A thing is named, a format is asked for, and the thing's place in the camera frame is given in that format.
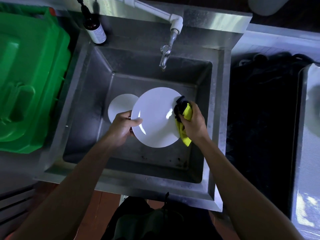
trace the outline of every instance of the faucet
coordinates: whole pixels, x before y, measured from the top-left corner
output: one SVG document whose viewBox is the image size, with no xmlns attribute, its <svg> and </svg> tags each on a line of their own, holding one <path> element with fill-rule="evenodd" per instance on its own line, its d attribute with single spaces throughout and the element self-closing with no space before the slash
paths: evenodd
<svg viewBox="0 0 320 240">
<path fill-rule="evenodd" d="M 138 0 L 117 0 L 119 2 L 123 2 L 128 6 L 134 7 L 134 8 L 139 8 L 141 10 L 144 10 L 146 12 L 149 12 L 157 17 L 160 17 L 162 19 L 165 19 L 171 23 L 170 27 L 170 39 L 168 44 L 164 44 L 161 48 L 160 51 L 162 53 L 162 57 L 160 60 L 159 67 L 161 67 L 162 71 L 165 71 L 166 66 L 167 66 L 167 61 L 169 58 L 169 55 L 171 53 L 171 47 L 177 38 L 177 35 L 180 34 L 182 27 L 183 27 L 183 18 L 179 15 L 175 14 L 169 14 L 167 12 L 164 12 L 158 8 L 152 7 L 144 2 L 138 1 Z"/>
<path fill-rule="evenodd" d="M 161 46 L 160 51 L 162 53 L 162 57 L 160 60 L 160 64 L 159 66 L 161 67 L 162 71 L 164 72 L 167 66 L 167 61 L 169 58 L 169 55 L 171 53 L 171 48 L 172 45 L 174 44 L 174 41 L 176 40 L 178 35 L 178 30 L 176 29 L 172 29 L 171 30 L 171 34 L 170 34 L 170 39 L 169 39 L 169 43 L 168 44 L 164 44 L 163 46 Z"/>
</svg>

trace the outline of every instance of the red floor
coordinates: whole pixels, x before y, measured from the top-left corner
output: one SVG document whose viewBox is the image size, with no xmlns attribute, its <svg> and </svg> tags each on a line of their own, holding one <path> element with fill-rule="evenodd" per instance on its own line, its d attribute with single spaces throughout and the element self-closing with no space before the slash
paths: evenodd
<svg viewBox="0 0 320 240">
<path fill-rule="evenodd" d="M 35 209 L 45 198 L 57 187 L 57 184 L 40 182 L 34 196 L 33 209 Z M 119 206 L 120 195 L 102 191 L 94 191 L 90 204 L 79 226 L 76 240 L 100 240 L 106 227 Z M 163 206 L 163 202 L 149 200 L 148 204 L 153 209 Z M 210 213 L 212 222 L 224 240 L 239 240 L 238 235 L 227 227 L 220 219 Z"/>
</svg>

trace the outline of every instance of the green plastic container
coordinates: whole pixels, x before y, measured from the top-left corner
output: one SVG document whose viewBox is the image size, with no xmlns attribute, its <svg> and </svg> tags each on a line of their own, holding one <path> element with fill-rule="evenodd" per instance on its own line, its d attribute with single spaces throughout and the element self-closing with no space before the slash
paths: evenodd
<svg viewBox="0 0 320 240">
<path fill-rule="evenodd" d="M 47 135 L 70 60 L 70 37 L 49 8 L 23 8 L 43 18 L 0 13 L 1 32 L 13 20 L 21 28 L 0 33 L 0 41 L 6 41 L 5 48 L 0 46 L 0 71 L 6 69 L 6 76 L 0 73 L 0 150 L 30 153 L 42 147 Z"/>
</svg>

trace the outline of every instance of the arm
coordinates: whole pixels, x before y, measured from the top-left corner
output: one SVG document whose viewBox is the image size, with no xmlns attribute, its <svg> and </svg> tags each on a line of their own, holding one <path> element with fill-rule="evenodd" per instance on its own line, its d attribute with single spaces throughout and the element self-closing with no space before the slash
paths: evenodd
<svg viewBox="0 0 320 240">
<path fill-rule="evenodd" d="M 214 144 L 198 105 L 193 116 L 180 116 L 188 137 L 202 151 L 232 224 L 241 239 L 303 239 L 292 222 L 228 161 Z"/>
<path fill-rule="evenodd" d="M 130 111 L 117 114 L 109 131 L 30 214 L 12 240 L 73 239 L 110 154 L 126 141 L 130 127 L 142 122 L 129 120 L 130 114 Z"/>
</svg>

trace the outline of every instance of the hand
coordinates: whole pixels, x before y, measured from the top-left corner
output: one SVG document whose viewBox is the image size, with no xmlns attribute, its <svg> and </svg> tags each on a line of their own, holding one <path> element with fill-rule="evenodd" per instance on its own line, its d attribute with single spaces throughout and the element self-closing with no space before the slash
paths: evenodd
<svg viewBox="0 0 320 240">
<path fill-rule="evenodd" d="M 203 139 L 210 139 L 210 137 L 207 131 L 205 118 L 202 116 L 198 105 L 194 102 L 190 102 L 190 104 L 193 112 L 191 121 L 186 120 L 181 114 L 179 117 L 186 129 L 186 135 L 198 146 Z"/>
<path fill-rule="evenodd" d="M 125 143 L 128 135 L 134 136 L 134 133 L 130 131 L 130 128 L 140 125 L 142 119 L 138 118 L 136 120 L 130 120 L 130 115 L 131 110 L 118 113 L 101 141 L 107 141 L 111 146 L 119 147 Z"/>
</svg>

